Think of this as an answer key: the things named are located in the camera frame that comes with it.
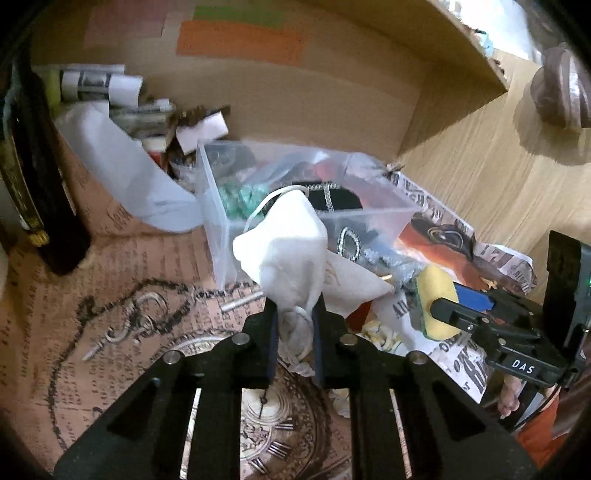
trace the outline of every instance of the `yellow sponge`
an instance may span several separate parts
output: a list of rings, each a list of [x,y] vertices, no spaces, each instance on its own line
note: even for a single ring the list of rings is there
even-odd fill
[[[415,280],[417,297],[421,303],[423,335],[431,340],[446,340],[461,332],[447,323],[431,316],[431,304],[437,299],[448,299],[457,303],[457,292],[452,278],[436,265],[428,265]]]

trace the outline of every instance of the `pink paper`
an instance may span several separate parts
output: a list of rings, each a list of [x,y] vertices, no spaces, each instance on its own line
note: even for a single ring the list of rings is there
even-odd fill
[[[92,8],[84,48],[162,35],[170,0],[105,0]]]

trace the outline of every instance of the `black bottle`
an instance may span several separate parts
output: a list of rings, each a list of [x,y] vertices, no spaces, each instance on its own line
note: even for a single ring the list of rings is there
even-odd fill
[[[58,167],[60,149],[41,79],[25,43],[12,62],[2,115],[5,151],[0,173],[31,243],[50,270],[65,275],[90,247]]]

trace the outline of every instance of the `wooden wall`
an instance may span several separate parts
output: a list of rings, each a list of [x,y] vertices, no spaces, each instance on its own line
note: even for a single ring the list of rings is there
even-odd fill
[[[433,67],[400,161],[480,240],[532,256],[541,301],[549,231],[591,243],[591,132],[542,123],[529,94],[538,66],[498,56],[511,82],[498,98],[455,67]]]
[[[276,7],[307,38],[299,67],[177,56],[180,24],[192,17],[195,1],[172,5],[162,38],[84,50],[90,5],[59,0],[37,25],[33,59],[125,63],[127,72],[144,76],[150,93],[179,105],[230,104],[236,138],[396,158],[428,65],[409,49],[336,14],[285,1]]]

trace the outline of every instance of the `metal bolt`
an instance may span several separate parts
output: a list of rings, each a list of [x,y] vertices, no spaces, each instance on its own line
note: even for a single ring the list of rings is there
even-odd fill
[[[427,363],[429,357],[418,350],[412,351],[408,354],[408,359],[415,365],[424,365]]]
[[[251,341],[251,336],[244,332],[239,332],[232,337],[232,342],[235,345],[246,345]]]
[[[352,333],[345,333],[340,338],[340,343],[345,346],[353,346],[357,344],[357,335],[353,335]]]
[[[164,356],[162,357],[162,360],[164,360],[165,364],[174,365],[182,357],[183,357],[183,354],[181,352],[179,352],[178,350],[169,350],[168,352],[166,352],[164,354]]]

